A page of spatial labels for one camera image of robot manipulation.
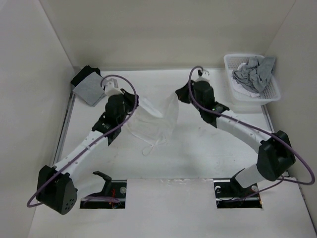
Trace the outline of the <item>white tank top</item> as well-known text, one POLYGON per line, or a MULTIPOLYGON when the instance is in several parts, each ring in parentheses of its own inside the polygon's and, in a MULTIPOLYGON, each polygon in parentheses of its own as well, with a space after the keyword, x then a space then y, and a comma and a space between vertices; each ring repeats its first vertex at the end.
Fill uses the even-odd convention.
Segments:
POLYGON ((161 104, 155 105, 145 97, 127 123, 127 129, 135 137, 146 142, 142 155, 147 156, 154 147, 166 144, 175 129, 179 115, 178 97, 172 93, 161 104))

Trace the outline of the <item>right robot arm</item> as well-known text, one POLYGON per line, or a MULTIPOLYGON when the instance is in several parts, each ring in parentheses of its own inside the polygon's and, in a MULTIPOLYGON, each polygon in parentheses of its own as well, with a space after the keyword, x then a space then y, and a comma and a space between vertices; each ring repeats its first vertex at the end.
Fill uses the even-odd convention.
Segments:
POLYGON ((230 191, 243 195, 252 185, 263 180, 275 181, 296 161, 288 149, 290 141, 283 131, 272 133, 244 127, 229 107, 217 102, 213 88, 206 81, 191 81, 176 90, 178 100, 192 104, 204 122, 226 131, 249 145, 258 155, 257 162, 244 168, 230 179, 230 191))

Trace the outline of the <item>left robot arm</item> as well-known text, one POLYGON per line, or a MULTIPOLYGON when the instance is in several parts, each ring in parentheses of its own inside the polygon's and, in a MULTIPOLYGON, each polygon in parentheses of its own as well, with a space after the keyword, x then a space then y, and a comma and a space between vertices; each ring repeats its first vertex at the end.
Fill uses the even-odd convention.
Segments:
POLYGON ((122 126, 138 107, 139 96, 121 89, 108 98, 105 111, 88 136, 64 159, 53 166, 43 166, 38 175, 35 198, 43 205, 65 215, 75 205, 79 175, 89 164, 89 157, 97 149, 108 147, 121 133, 122 126))

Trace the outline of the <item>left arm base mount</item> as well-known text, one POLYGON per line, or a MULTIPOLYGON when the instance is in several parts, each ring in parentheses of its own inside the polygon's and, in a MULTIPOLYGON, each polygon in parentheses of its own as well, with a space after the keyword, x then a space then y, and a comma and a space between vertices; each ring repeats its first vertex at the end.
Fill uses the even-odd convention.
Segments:
POLYGON ((125 209, 127 180, 112 180, 100 171, 93 174, 103 179, 103 186, 81 198, 80 209, 125 209))

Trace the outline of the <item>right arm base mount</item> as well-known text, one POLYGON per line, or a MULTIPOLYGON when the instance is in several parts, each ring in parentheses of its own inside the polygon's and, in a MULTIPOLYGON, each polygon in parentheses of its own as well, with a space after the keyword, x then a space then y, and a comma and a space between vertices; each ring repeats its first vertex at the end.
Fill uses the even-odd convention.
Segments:
POLYGON ((243 188, 231 178, 213 180, 216 206, 218 209, 260 208, 262 201, 258 184, 243 188))

